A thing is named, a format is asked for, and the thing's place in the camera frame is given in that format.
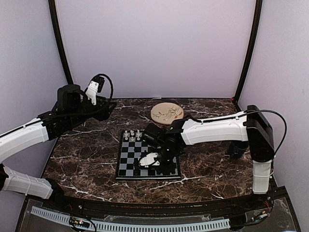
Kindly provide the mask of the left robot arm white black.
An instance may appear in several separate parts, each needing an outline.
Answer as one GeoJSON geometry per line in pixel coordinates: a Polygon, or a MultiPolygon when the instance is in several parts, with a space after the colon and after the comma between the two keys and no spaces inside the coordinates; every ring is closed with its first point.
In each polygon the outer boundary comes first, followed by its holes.
{"type": "MultiPolygon", "coordinates": [[[[65,85],[57,91],[57,101],[51,111],[0,136],[0,160],[33,145],[51,141],[82,125],[89,118],[103,121],[109,118],[117,103],[97,96],[102,86],[91,82],[86,91],[79,85],[65,85]]],[[[68,207],[68,199],[62,196],[62,188],[51,179],[33,177],[0,165],[0,189],[49,199],[58,211],[68,207]]]]}

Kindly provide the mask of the black white chess board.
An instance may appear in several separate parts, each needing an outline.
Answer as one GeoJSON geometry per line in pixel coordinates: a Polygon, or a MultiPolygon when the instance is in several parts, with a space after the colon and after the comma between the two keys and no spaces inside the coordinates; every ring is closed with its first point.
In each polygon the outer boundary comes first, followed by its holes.
{"type": "Polygon", "coordinates": [[[157,175],[155,171],[157,166],[151,166],[149,168],[139,166],[140,158],[152,152],[156,153],[155,149],[143,140],[141,140],[141,142],[124,142],[123,133],[124,131],[121,134],[121,141],[119,145],[115,173],[116,180],[169,180],[181,178],[181,169],[178,157],[173,158],[173,161],[176,164],[175,174],[157,175]],[[134,169],[140,169],[139,176],[133,175],[134,169]]]}

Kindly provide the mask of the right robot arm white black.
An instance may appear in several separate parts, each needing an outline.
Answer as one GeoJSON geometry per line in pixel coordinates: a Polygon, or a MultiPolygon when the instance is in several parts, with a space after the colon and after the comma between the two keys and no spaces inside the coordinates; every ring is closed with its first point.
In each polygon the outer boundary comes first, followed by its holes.
{"type": "Polygon", "coordinates": [[[253,161],[253,194],[247,198],[246,205],[256,210],[265,202],[275,149],[272,126],[257,106],[249,105],[246,111],[228,116],[176,119],[167,130],[149,124],[142,139],[155,150],[143,155],[139,166],[156,166],[158,173],[167,172],[174,157],[187,145],[230,141],[229,153],[233,157],[240,157],[249,149],[253,161]]]}

